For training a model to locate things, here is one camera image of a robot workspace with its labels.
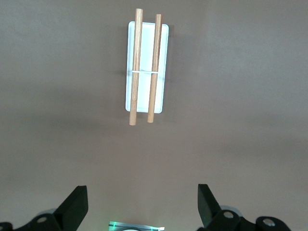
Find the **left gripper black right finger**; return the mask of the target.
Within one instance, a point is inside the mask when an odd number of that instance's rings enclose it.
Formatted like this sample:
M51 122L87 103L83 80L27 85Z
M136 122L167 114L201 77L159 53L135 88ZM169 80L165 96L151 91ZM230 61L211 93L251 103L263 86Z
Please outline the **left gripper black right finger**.
M222 209L207 184L198 185L198 212L203 227L200 231L290 231L280 219L258 217L255 223L230 209Z

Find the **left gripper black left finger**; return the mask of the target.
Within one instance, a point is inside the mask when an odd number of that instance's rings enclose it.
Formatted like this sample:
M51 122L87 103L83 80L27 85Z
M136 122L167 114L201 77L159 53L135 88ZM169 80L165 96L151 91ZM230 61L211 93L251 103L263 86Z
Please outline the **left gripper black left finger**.
M53 213L38 215L17 230L76 231L87 212L87 186L77 186Z

